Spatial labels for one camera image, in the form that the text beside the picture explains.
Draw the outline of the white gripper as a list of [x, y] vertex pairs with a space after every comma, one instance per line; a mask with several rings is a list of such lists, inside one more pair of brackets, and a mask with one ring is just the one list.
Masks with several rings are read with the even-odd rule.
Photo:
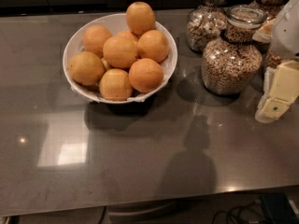
[[[252, 36], [282, 59], [299, 59], [299, 0], [289, 0], [275, 20], [266, 22]], [[261, 123], [279, 120], [299, 97], [299, 62], [287, 61], [277, 68], [267, 67], [263, 96], [255, 119]]]

